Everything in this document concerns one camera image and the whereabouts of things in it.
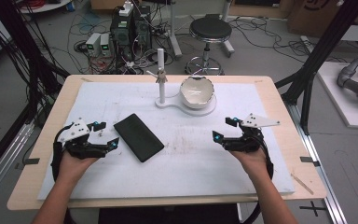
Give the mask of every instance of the forearm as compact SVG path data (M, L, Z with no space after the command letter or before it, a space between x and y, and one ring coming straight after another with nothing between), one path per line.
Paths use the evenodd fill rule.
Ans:
M69 198L76 183L58 181L34 218L33 223L63 223Z
M265 223L297 223L281 194L268 176L254 178L253 182Z

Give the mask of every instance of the white circular base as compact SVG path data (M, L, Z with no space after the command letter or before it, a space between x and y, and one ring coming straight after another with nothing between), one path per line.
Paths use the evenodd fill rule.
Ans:
M185 112L188 115L194 116L194 117L202 117L202 116L207 116L209 114L211 114L214 109L216 108L216 96L214 95L211 99L211 102L202 109L193 109L190 108L186 105L184 105L182 103L182 98L180 97L180 94L176 94L174 96L171 97L165 97L165 103L162 104L159 101L159 98L156 99L156 106L160 109L164 109L164 108L168 108L168 107L175 107L178 108L180 110L182 110L183 112Z

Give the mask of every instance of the white board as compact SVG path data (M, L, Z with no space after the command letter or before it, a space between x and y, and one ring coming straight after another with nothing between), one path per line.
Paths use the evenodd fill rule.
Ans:
M141 163L120 138L118 149L94 163L76 186L71 198L155 198L206 195L255 195L255 188L240 163L213 141L212 131L227 137L241 136L240 128L225 124L225 117L266 116L253 84L214 84L217 106L205 117L191 117L177 108L155 106L158 84L84 83L68 116L87 123L104 121L106 129L92 133L89 141L105 144L118 137L113 125L132 113L165 145ZM167 96L179 84L166 84ZM281 193L295 191L281 151L270 128L264 128L270 157L275 164L273 182ZM45 199L53 185L51 169L38 199Z
M319 69L318 77L346 125L351 128L358 128L358 98L356 93L341 88L337 84L339 72L347 65L347 63L324 63ZM351 79L358 82L358 67L356 74Z

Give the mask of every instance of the chrome stool leg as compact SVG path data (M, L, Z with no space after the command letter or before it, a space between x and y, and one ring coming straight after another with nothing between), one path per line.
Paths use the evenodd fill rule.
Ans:
M186 64L186 73L191 75L224 75L222 66L220 63L209 57L209 45L203 51L202 57L194 57Z

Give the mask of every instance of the black stool seat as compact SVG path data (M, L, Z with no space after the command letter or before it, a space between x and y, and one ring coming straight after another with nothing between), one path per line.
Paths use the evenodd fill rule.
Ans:
M201 18L191 22L190 33L206 42L224 42L231 36L231 26L216 18Z

